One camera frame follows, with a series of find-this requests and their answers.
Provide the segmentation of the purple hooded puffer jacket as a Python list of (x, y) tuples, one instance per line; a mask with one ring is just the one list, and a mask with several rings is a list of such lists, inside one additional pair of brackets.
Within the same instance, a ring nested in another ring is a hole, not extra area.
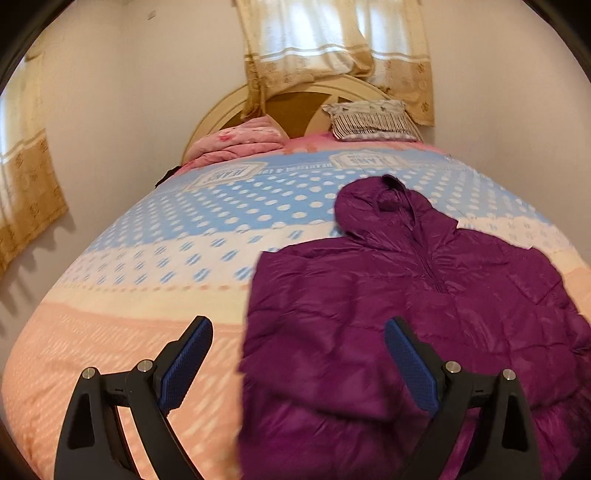
[(539, 250), (465, 229), (393, 176), (349, 183), (341, 236), (259, 257), (238, 459), (246, 479), (395, 479), (469, 377), (464, 426), (419, 458), (461, 469), (486, 400), (522, 388), (541, 475), (590, 443), (590, 325)]

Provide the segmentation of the polka dot duvet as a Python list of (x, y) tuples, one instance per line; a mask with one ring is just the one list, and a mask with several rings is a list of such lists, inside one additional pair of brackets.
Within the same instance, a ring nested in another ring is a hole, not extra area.
[(263, 251), (335, 236), (334, 203), (353, 180), (393, 174), (463, 227), (542, 251), (582, 314), (590, 269), (565, 235), (490, 178), (421, 143), (294, 140), (282, 150), (168, 179), (65, 271), (16, 341), (2, 400), (34, 472), (53, 475), (80, 373), (126, 371), (204, 315), (211, 351), (171, 425), (208, 479), (236, 479), (242, 344), (249, 282)]

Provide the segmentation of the beige curtain side window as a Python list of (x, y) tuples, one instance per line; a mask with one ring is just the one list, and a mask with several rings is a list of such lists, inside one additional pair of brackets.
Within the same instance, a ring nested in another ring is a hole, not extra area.
[(1, 95), (1, 271), (69, 207), (48, 145), (43, 54), (26, 55)]

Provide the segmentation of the folded pink blanket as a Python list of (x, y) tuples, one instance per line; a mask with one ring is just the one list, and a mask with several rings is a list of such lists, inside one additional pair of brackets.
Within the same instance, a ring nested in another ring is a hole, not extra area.
[(283, 148), (290, 137), (270, 116), (224, 128), (195, 140), (187, 148), (182, 165), (197, 168), (213, 163), (266, 153)]

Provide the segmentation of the striped grey pillow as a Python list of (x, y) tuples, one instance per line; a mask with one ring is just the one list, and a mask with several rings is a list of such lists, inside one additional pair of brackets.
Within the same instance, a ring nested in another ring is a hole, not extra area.
[(331, 119), (332, 134), (341, 141), (423, 141), (401, 100), (332, 103), (322, 110)]

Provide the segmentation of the cream wooden headboard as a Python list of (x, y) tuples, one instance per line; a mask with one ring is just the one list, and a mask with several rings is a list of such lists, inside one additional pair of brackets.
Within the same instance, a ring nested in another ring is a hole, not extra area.
[[(182, 165), (188, 160), (188, 151), (195, 141), (245, 121), (242, 109), (248, 93), (247, 86), (243, 85), (219, 100), (205, 114), (185, 147)], [(342, 76), (297, 85), (281, 92), (266, 102), (266, 114), (292, 139), (325, 133), (331, 129), (329, 115), (322, 110), (325, 104), (378, 100), (389, 100), (389, 97), (365, 81)]]

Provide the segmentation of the beige curtain behind headboard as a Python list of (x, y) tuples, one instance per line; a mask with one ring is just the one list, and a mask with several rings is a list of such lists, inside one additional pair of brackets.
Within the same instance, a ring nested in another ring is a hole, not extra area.
[(245, 44), (245, 118), (297, 85), (349, 75), (435, 124), (431, 56), (417, 0), (238, 1)]

